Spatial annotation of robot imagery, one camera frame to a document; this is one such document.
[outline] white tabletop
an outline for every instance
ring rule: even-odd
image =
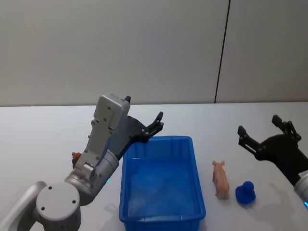
[[[94,106],[0,108],[0,209],[2,212],[32,183],[63,181],[71,171],[72,151],[82,151],[90,133]],[[238,145],[243,125],[257,141],[281,131],[274,114],[292,120],[308,154],[308,103],[134,105],[129,114],[149,124],[164,112],[159,135],[193,139],[206,207],[202,231],[306,231],[308,211],[292,185],[271,162],[257,161]],[[226,162],[230,199],[215,197],[212,161]],[[94,202],[82,207],[81,231],[124,231],[118,219],[122,161]],[[250,208],[236,202],[235,188],[250,180],[257,199]],[[35,224],[33,231],[42,231]]]

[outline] blue container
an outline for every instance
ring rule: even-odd
[[[193,141],[153,137],[123,159],[119,218],[127,231],[197,231],[205,217]]]

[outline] toy pig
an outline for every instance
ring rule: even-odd
[[[229,198],[229,183],[226,177],[225,170],[222,166],[225,165],[224,161],[220,163],[213,161],[214,171],[213,171],[213,182],[216,186],[215,196],[220,200],[227,200]]]

